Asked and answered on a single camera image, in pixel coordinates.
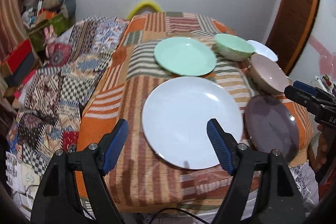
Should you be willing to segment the person's right hand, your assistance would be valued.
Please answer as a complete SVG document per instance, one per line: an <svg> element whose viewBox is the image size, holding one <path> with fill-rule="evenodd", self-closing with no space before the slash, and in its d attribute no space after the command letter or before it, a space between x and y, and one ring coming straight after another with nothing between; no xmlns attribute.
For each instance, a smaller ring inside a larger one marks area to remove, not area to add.
<svg viewBox="0 0 336 224"><path fill-rule="evenodd" d="M327 153L329 152L331 143L335 138L335 132L332 128L328 128L322 124L319 124L317 129L320 132L320 135L318 139L317 156L313 166L313 170L315 172L319 171L321 167L327 162Z"/></svg>

